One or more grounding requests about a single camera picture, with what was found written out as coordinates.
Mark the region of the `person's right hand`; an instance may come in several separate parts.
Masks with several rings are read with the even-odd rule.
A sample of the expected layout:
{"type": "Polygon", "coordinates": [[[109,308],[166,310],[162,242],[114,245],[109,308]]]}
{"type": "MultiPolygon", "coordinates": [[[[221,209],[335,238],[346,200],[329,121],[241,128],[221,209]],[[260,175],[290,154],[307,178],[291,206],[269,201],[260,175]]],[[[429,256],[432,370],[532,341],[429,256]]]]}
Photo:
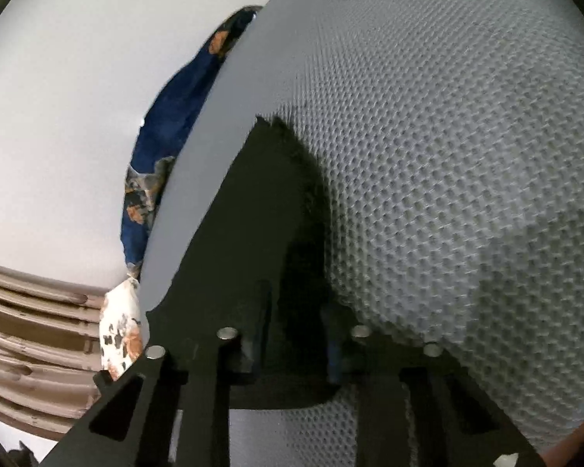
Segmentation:
{"type": "Polygon", "coordinates": [[[555,446],[541,454],[547,467],[565,467],[584,444],[584,422],[555,446]]]}

